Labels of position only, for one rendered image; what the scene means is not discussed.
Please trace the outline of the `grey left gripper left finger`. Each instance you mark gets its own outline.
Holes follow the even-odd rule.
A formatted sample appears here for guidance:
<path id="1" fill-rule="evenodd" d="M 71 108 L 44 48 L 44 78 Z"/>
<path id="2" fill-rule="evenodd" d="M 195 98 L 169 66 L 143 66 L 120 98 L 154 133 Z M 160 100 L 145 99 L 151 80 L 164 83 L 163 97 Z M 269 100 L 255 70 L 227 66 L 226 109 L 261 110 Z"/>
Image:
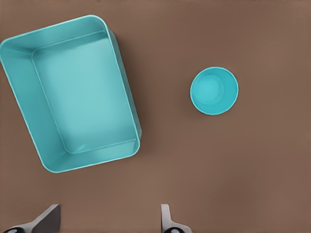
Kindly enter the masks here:
<path id="1" fill-rule="evenodd" d="M 52 204 L 32 222 L 13 226 L 2 233 L 59 233 L 61 205 Z"/>

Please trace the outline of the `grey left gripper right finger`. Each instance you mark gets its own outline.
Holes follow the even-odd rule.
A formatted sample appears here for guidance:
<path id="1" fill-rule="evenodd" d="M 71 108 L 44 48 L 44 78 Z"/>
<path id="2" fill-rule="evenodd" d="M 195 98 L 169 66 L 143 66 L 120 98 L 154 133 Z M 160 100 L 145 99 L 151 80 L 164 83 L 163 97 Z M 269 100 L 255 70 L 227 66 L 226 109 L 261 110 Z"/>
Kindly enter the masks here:
<path id="1" fill-rule="evenodd" d="M 192 233 L 192 230 L 186 225 L 172 221 L 169 205 L 161 204 L 161 233 Z"/>

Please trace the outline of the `teal rectangular box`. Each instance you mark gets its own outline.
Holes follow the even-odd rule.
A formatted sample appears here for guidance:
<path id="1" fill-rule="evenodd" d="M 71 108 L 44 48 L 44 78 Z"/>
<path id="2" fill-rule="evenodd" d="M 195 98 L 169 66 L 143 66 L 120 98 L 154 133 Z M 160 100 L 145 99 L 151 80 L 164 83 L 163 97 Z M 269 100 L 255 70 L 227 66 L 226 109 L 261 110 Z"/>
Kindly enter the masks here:
<path id="1" fill-rule="evenodd" d="M 40 161 L 61 173 L 135 155 L 142 129 L 114 33 L 96 15 L 0 43 Z"/>

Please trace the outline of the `teal cup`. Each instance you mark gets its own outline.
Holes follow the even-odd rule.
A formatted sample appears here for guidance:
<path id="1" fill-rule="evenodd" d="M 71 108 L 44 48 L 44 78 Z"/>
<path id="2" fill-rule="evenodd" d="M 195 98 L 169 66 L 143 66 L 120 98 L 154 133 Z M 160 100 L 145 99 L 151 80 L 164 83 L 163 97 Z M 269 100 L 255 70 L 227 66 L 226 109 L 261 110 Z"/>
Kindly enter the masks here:
<path id="1" fill-rule="evenodd" d="M 224 67 L 208 67 L 200 71 L 190 86 L 193 106 L 205 115 L 227 112 L 236 103 L 239 84 L 235 75 Z"/>

